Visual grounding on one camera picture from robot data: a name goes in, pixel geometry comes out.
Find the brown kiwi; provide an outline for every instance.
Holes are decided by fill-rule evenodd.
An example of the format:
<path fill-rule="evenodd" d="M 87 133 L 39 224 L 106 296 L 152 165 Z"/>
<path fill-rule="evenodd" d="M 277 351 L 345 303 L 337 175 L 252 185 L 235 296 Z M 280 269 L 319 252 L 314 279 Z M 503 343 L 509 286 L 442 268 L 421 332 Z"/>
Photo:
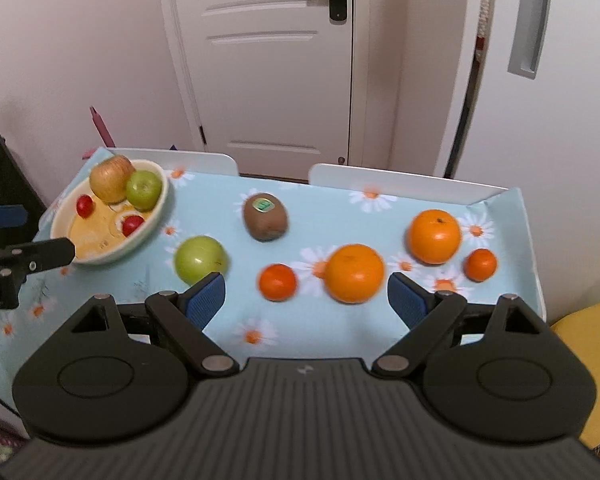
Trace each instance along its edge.
<path fill-rule="evenodd" d="M 280 238 L 289 225 L 282 202 L 269 193 L 258 193 L 245 200 L 242 219 L 249 234 L 260 242 Z"/>

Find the door hinge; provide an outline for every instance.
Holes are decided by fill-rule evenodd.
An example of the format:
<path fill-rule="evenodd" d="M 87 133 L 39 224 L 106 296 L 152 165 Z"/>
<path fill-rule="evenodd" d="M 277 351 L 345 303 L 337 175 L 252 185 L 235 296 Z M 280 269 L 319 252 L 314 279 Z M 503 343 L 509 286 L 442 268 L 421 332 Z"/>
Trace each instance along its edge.
<path fill-rule="evenodd" d="M 202 144 L 206 146 L 205 129 L 202 126 L 199 126 L 198 130 L 200 131 L 200 137 L 202 137 Z"/>

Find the logo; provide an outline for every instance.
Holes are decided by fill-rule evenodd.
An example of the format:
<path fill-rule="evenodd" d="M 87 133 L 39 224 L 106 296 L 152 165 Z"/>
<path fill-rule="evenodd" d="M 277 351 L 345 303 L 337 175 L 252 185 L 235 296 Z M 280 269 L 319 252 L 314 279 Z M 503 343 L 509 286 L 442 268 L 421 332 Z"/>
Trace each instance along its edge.
<path fill-rule="evenodd" d="M 305 366 L 296 368 L 296 370 L 298 370 L 299 374 L 302 374 L 306 377 L 307 374 L 310 374 L 311 372 L 314 371 L 314 367 L 312 367 L 311 365 L 305 365 Z"/>
<path fill-rule="evenodd" d="M 256 211 L 259 211 L 261 213 L 268 213 L 276 206 L 271 200 L 264 197 L 257 198 L 256 200 L 251 202 L 251 205 L 253 205 L 253 208 Z"/>

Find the floral tablecloth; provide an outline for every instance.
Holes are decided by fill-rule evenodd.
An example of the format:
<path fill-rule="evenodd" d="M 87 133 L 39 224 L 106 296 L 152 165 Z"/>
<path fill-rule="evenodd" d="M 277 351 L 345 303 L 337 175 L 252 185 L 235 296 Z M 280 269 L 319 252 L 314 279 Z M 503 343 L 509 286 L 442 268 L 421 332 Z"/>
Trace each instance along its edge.
<path fill-rule="evenodd" d="M 108 156 L 98 150 L 59 200 Z M 386 277 L 404 272 L 429 290 L 451 288 L 476 303 L 515 292 L 540 313 L 526 213 L 517 189 L 461 206 L 180 168 L 165 171 L 171 189 L 162 224 L 139 249 L 107 266 L 71 264 L 31 275 L 20 292 L 19 308 L 0 312 L 2 400 L 13 406 L 11 381 L 19 367 L 93 294 L 109 292 L 118 303 L 130 303 L 159 290 L 186 290 L 172 259 L 181 241 L 194 235 L 216 238 L 229 254 L 226 301 L 205 333 L 242 364 L 250 356 L 358 356 L 370 364 L 408 331 L 384 289 L 355 306 L 339 304 L 325 293 L 317 271 L 344 244 L 374 248 L 384 258 Z M 275 195 L 288 211 L 289 231 L 279 240 L 257 242 L 242 223 L 242 204 L 256 192 Z M 411 219 L 430 208 L 455 215 L 464 233 L 456 256 L 439 267 L 418 264 L 402 244 Z M 37 239 L 48 238 L 51 217 L 42 222 Z M 476 247 L 491 248 L 500 262 L 496 275 L 480 284 L 469 282 L 461 271 L 462 260 Z M 298 275 L 298 293 L 285 303 L 264 300 L 256 287 L 259 272 L 272 263 L 287 264 Z"/>

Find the orange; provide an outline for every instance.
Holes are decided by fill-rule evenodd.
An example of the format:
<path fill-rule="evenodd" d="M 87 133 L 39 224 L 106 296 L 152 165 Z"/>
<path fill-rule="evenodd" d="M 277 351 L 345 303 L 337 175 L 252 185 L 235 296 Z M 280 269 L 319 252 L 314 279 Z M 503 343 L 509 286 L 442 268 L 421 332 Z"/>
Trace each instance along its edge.
<path fill-rule="evenodd" d="M 476 249 L 464 261 L 464 275 L 474 282 L 488 280 L 498 268 L 498 259 L 488 249 Z"/>
<path fill-rule="evenodd" d="M 324 268 L 324 286 L 334 300 L 363 303 L 380 288 L 384 262 L 371 247 L 345 245 L 335 251 Z"/>
<path fill-rule="evenodd" d="M 407 249 L 429 265 L 448 262 L 456 254 L 461 241 L 458 221 L 440 209 L 429 209 L 417 215 L 405 234 Z"/>
<path fill-rule="evenodd" d="M 260 273 L 258 288 L 269 301 L 285 301 L 296 293 L 298 280 L 291 268 L 283 264 L 273 264 Z"/>

